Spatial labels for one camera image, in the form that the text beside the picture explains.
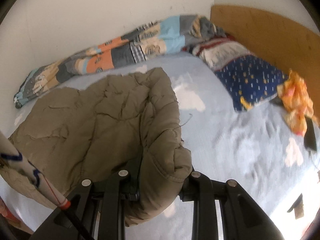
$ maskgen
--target bed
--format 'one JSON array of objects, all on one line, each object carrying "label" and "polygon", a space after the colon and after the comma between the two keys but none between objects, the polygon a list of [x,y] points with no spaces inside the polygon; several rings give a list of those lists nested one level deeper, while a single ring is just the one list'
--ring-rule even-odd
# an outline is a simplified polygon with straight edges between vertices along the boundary
[{"label": "bed", "polygon": [[[278,68],[296,69],[305,78],[319,116],[319,37],[293,21],[275,14],[234,6],[212,7],[211,21],[258,56]],[[283,121],[285,110],[264,103],[248,112],[236,113],[224,86],[199,58],[186,52],[157,57],[145,63],[130,65],[88,76],[79,76],[60,85],[84,89],[109,74],[146,72],[162,67],[172,82],[179,101],[184,146],[191,150],[193,166],[214,180],[237,180],[262,209],[272,218],[286,239],[300,239],[320,207],[318,185],[319,155],[311,155],[303,147],[303,138],[291,133]],[[36,100],[26,104],[17,114],[9,136],[23,122]],[[315,127],[319,148],[320,131]],[[286,164],[286,148],[296,145],[303,157],[290,167]],[[52,212],[10,188],[0,178],[0,196],[10,211],[36,230]],[[303,194],[304,216],[295,219],[287,213]],[[179,199],[149,222],[126,229],[128,239],[190,239],[193,206]]]}]

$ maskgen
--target silver screw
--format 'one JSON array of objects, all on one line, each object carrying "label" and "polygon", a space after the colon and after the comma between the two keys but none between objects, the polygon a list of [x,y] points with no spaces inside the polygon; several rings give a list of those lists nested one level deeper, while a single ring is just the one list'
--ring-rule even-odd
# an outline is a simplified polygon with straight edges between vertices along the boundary
[{"label": "silver screw", "polygon": [[125,176],[127,176],[128,175],[128,171],[126,171],[126,170],[122,170],[122,171],[119,171],[119,176],[121,176],[121,177],[125,177]]},{"label": "silver screw", "polygon": [[194,177],[194,178],[199,178],[200,175],[201,175],[201,173],[200,173],[199,171],[193,171],[193,172],[191,173],[191,176]]},{"label": "silver screw", "polygon": [[91,184],[91,180],[84,179],[81,184],[82,184],[82,186],[87,187]]},{"label": "silver screw", "polygon": [[234,179],[228,180],[228,185],[231,187],[235,187],[235,186],[237,186],[237,184],[238,183]]}]

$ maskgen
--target mattress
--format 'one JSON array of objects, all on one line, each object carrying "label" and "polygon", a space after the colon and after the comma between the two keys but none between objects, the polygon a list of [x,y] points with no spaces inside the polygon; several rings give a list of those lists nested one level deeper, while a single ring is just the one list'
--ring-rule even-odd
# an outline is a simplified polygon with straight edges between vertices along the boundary
[{"label": "mattress", "polygon": [[[317,171],[319,155],[309,155],[303,147],[303,138],[291,133],[283,120],[285,110],[270,103],[237,113],[232,99],[214,73],[199,58],[181,52],[174,56],[158,57],[143,64],[132,65],[104,73],[74,77],[60,87],[85,89],[93,82],[110,74],[146,72],[162,67],[176,93],[184,147],[191,150],[195,170],[218,181],[237,180],[260,207],[269,215],[287,239],[294,221],[293,212],[287,213],[293,202],[304,192],[310,208],[305,220],[296,224],[297,234],[310,223],[318,210]],[[25,120],[35,100],[18,113],[15,128]],[[320,131],[315,127],[318,148]],[[36,230],[52,212],[28,199],[0,178],[0,196],[10,211]],[[127,239],[191,239],[193,203],[178,198],[162,214],[141,225],[127,228]],[[221,225],[220,239],[223,239]]]}]

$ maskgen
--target multicolored blanket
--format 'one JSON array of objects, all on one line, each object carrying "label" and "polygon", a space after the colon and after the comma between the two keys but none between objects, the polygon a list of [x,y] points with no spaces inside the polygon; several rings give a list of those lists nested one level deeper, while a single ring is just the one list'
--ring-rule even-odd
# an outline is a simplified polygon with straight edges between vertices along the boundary
[{"label": "multicolored blanket", "polygon": [[225,36],[221,28],[198,15],[172,16],[142,25],[121,37],[32,70],[14,96],[16,108],[74,75],[99,73],[176,53],[184,46],[209,40],[215,35]]}]

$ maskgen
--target headboard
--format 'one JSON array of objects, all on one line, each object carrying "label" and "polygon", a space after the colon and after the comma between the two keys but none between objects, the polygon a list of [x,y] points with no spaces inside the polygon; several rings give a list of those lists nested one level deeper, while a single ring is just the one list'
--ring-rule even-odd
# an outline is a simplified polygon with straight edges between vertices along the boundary
[{"label": "headboard", "polygon": [[320,37],[306,27],[264,10],[215,5],[211,22],[258,57],[289,72],[295,70],[307,84],[315,115],[320,117]]}]

